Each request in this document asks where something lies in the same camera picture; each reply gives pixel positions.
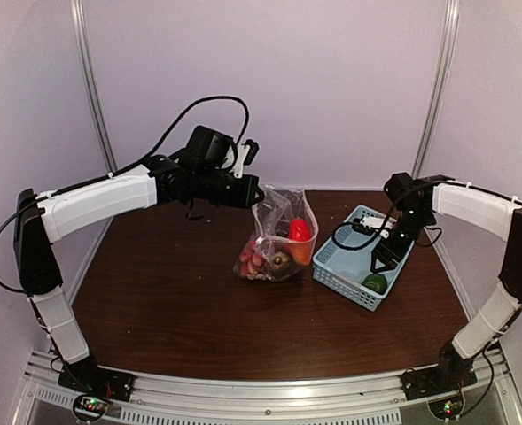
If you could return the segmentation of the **green bell pepper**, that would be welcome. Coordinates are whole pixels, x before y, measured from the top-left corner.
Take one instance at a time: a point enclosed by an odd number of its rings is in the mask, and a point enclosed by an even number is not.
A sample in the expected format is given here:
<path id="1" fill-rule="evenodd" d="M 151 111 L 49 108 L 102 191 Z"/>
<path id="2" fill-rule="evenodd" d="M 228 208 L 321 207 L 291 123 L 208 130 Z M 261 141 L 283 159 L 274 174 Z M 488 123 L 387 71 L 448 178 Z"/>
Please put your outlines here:
<path id="1" fill-rule="evenodd" d="M 382 274 L 369 274 L 363 281 L 362 286 L 379 295 L 383 295 L 387 289 L 387 279 Z"/>

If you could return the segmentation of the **clear zip top bag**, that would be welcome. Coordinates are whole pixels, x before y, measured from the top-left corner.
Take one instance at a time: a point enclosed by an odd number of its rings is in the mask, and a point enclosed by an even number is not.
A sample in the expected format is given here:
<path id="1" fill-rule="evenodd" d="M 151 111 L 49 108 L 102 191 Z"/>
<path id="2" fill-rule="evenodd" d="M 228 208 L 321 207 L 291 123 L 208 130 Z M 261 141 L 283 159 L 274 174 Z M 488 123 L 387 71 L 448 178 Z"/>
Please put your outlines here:
<path id="1" fill-rule="evenodd" d="M 267 259 L 270 259 L 276 251 L 285 251 L 290 255 L 288 251 L 290 222 L 293 219 L 301 218 L 307 222 L 311 232 L 312 260 L 319 225 L 308 202 L 306 192 L 302 189 L 287 189 L 272 184 L 262 184 L 261 187 L 266 196 L 262 202 L 252 208 L 254 230 L 249 240 L 257 239 L 261 253 Z M 307 266 L 297 264 L 297 272 L 294 275 L 308 267 L 311 260 Z"/>

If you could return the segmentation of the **orange red pepper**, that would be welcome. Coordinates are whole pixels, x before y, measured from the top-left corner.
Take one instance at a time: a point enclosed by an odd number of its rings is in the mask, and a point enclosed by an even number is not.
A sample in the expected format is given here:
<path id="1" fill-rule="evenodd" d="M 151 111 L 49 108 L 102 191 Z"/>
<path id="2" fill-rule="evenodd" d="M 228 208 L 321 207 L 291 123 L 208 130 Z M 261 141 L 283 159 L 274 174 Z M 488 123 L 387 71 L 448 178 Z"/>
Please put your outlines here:
<path id="1" fill-rule="evenodd" d="M 307 222 L 301 218 L 293 219 L 290 222 L 288 239 L 288 251 L 294 262 L 307 266 L 311 260 L 311 232 Z"/>

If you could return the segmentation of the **red peach bunch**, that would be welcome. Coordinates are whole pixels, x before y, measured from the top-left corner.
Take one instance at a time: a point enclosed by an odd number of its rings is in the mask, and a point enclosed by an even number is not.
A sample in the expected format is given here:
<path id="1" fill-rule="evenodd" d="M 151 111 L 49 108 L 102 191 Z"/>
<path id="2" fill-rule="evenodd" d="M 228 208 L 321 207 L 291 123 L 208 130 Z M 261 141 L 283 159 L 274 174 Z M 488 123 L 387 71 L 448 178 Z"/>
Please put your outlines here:
<path id="1" fill-rule="evenodd" d="M 252 238 L 245 244 L 239 253 L 234 271 L 239 277 L 248 280 L 269 279 L 269 260 L 261 253 L 256 238 Z"/>

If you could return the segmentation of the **dark purple eggplant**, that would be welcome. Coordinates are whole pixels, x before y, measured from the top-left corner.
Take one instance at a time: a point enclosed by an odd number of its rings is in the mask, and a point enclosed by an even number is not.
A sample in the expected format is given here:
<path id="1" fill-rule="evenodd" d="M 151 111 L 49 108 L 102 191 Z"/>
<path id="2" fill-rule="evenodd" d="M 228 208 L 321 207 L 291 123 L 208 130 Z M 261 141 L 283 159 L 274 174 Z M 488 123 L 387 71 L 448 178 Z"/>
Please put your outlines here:
<path id="1" fill-rule="evenodd" d="M 297 264 L 285 251 L 276 251 L 267 261 L 267 276 L 272 281 L 283 281 L 297 272 Z"/>

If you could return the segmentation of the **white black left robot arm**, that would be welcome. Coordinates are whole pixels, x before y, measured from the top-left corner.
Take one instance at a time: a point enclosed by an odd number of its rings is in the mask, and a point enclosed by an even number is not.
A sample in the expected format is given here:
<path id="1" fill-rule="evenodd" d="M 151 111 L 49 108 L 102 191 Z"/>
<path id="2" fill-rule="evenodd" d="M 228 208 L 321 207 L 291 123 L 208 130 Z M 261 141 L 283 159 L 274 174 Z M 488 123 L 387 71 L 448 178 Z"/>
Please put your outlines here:
<path id="1" fill-rule="evenodd" d="M 13 243 L 19 282 L 84 392 L 99 391 L 105 376 L 66 300 L 52 245 L 102 220 L 171 202 L 248 209 L 263 198 L 258 176 L 244 172 L 258 150 L 251 139 L 240 143 L 197 126 L 186 146 L 170 156 L 150 154 L 124 172 L 69 188 L 20 193 Z"/>

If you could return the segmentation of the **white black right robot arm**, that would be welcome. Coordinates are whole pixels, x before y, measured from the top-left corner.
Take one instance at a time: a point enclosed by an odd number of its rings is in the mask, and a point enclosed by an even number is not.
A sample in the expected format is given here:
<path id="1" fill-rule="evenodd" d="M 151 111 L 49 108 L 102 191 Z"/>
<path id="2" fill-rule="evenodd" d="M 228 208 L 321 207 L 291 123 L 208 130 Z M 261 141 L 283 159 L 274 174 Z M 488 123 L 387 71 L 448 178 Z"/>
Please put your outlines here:
<path id="1" fill-rule="evenodd" d="M 478 277 L 495 286 L 471 320 L 440 349 L 431 381 L 437 390 L 451 390 L 473 359 L 522 312 L 522 201 L 444 175 L 414 179 L 407 173 L 393 174 L 384 192 L 399 216 L 392 228 L 379 226 L 371 272 L 395 269 L 424 228 L 438 217 L 452 218 L 462 232 L 450 244 L 461 277 Z"/>

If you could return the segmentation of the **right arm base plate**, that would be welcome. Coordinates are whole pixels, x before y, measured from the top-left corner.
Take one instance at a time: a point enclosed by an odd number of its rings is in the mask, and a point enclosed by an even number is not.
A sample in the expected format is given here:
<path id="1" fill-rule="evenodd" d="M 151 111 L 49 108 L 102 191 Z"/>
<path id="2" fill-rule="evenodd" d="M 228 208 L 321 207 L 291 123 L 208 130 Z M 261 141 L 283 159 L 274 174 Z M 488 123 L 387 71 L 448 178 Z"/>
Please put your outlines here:
<path id="1" fill-rule="evenodd" d="M 422 369 L 408 368 L 400 375 L 400 380 L 408 401 L 458 391 L 478 381 L 472 370 L 461 377 L 446 377 L 438 366 Z"/>

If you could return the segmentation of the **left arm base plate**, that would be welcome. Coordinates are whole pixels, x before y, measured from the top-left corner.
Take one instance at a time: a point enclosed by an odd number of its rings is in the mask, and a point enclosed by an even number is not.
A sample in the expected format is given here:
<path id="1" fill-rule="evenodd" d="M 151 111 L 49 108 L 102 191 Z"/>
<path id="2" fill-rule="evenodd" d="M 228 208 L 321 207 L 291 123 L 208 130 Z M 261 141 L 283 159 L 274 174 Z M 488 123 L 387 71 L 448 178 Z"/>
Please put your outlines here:
<path id="1" fill-rule="evenodd" d="M 80 393 L 112 401 L 129 402 L 135 377 L 126 372 L 98 367 L 73 374 L 65 368 L 59 373 L 58 385 Z"/>

